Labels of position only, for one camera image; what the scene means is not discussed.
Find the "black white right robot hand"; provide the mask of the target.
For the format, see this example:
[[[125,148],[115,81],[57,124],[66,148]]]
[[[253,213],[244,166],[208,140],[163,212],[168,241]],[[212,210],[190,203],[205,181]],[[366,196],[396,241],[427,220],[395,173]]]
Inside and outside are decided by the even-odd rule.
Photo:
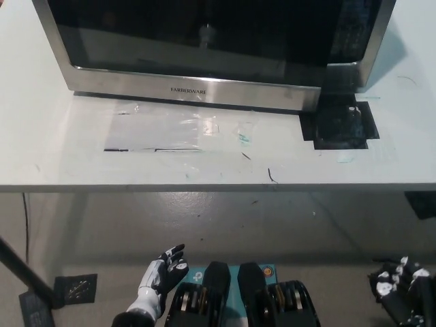
[[[397,294],[405,300],[408,296],[418,297],[418,280],[428,282],[430,289],[435,288],[435,275],[408,255],[374,258],[373,262],[381,264],[378,270],[368,275],[370,289],[377,303],[390,294]]]

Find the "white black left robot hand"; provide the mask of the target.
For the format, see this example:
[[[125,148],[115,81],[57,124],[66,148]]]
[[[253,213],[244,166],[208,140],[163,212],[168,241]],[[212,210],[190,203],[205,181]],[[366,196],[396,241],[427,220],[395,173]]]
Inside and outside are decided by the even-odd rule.
[[[153,260],[145,271],[138,295],[145,295],[147,291],[154,292],[160,300],[166,299],[187,275],[189,265],[184,256],[185,245],[180,244],[163,252]]]

